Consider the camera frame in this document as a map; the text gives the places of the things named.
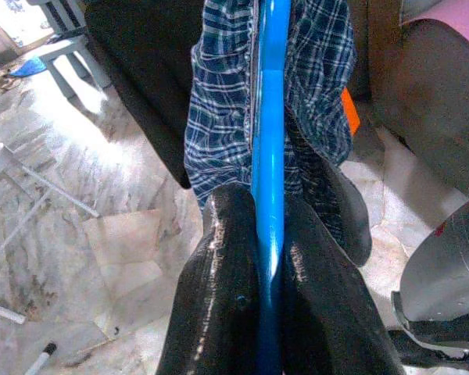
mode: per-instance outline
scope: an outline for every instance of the plaid shirt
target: plaid shirt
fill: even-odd
[[[201,208],[219,185],[252,174],[252,66],[258,0],[206,0],[203,30],[192,48],[193,86],[184,164]],[[285,191],[304,195],[340,241],[330,186],[316,157],[335,165],[351,149],[341,93],[355,51],[345,0],[292,0],[285,61]]]

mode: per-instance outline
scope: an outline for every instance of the gray vacuum cleaner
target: gray vacuum cleaner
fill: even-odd
[[[392,307],[404,364],[469,370],[469,202],[411,256]]]

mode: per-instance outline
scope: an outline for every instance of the pink surface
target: pink surface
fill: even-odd
[[[408,23],[427,19],[446,23],[469,40],[469,0],[443,0]]]

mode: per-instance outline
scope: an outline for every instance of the tiled floor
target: tiled floor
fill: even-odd
[[[42,374],[153,374],[177,275],[201,236],[199,211],[114,89],[96,90],[60,63],[80,98],[65,100],[49,73],[23,80],[0,94],[0,141],[103,217],[53,194],[1,254],[0,304],[28,319],[0,318],[0,375],[23,373],[49,341],[58,351]],[[355,142],[342,169],[367,202],[374,250],[362,272],[390,326],[388,297],[408,257],[467,198],[379,124]],[[29,207],[0,181],[0,242]]]

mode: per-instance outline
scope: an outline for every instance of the blue metal pole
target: blue metal pole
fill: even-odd
[[[257,373],[281,375],[279,264],[284,233],[284,68],[290,0],[261,5],[259,129],[254,135],[252,194],[256,200],[260,267]]]

